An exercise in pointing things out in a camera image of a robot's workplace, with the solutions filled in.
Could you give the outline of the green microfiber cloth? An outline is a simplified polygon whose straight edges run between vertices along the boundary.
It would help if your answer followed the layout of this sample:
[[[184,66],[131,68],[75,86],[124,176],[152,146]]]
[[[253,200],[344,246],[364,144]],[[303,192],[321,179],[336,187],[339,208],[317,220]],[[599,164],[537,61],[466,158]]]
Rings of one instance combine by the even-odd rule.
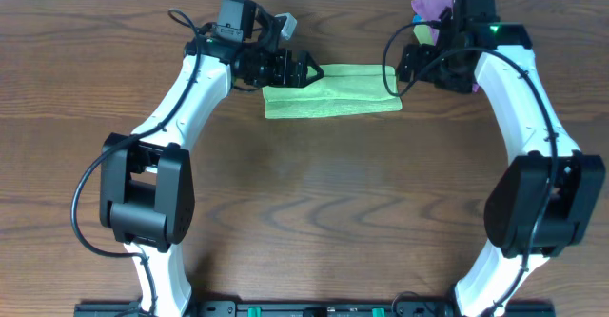
[[[263,88],[267,119],[314,119],[403,108],[395,70],[382,65],[323,65],[324,77],[304,88]]]

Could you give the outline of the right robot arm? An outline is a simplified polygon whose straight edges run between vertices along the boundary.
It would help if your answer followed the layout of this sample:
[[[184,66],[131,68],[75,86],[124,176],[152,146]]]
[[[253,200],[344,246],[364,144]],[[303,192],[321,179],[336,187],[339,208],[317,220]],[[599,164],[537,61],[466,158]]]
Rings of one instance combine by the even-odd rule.
[[[432,45],[407,45],[398,78],[469,93],[481,88],[501,130],[508,166],[488,197],[486,242],[451,289],[439,316],[543,316],[550,307],[516,304],[526,278],[581,242],[605,178],[562,126],[542,86],[525,27],[503,22],[495,0],[452,0],[426,25]]]

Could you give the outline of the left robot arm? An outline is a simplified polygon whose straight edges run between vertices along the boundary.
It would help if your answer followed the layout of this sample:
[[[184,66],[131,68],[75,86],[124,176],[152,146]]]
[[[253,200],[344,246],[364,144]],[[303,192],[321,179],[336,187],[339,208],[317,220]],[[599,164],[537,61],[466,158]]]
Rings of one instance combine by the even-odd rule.
[[[237,80],[249,90],[304,88],[324,76],[308,52],[281,48],[297,27],[289,13],[221,0],[217,21],[201,27],[169,15],[194,32],[179,75],[131,134],[107,138],[101,163],[100,220],[133,256],[148,316],[182,316],[191,300],[182,247],[195,207],[190,152],[211,112]]]

